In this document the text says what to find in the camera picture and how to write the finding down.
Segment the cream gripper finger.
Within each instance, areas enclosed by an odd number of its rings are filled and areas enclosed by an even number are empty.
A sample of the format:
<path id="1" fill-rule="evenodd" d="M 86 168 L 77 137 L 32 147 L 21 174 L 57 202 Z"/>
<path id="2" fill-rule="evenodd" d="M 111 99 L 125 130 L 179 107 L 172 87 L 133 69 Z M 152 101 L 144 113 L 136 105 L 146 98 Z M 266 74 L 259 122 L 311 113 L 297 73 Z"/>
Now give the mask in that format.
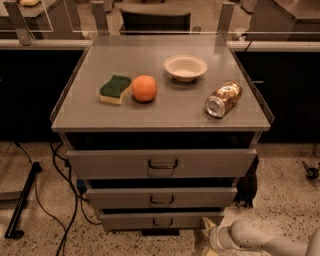
<path id="1" fill-rule="evenodd" d="M 217 227 L 217 225 L 211 219 L 209 219 L 207 217 L 203 217 L 202 220 L 203 220 L 206 231 L 210 231 L 210 230 Z"/>

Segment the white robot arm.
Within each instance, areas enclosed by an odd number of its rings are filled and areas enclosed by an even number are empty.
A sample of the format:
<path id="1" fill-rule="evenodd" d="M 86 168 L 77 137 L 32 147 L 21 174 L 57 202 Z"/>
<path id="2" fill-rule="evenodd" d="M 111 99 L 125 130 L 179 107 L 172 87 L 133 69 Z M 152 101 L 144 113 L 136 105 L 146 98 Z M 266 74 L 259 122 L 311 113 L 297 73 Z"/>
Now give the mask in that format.
<path id="1" fill-rule="evenodd" d="M 202 256 L 222 256 L 232 250 L 264 251 L 271 256 L 320 256 L 320 229 L 305 244 L 264 233 L 244 220 L 236 220 L 224 227 L 207 217 L 202 220 L 205 225 L 203 234 L 208 243 Z"/>

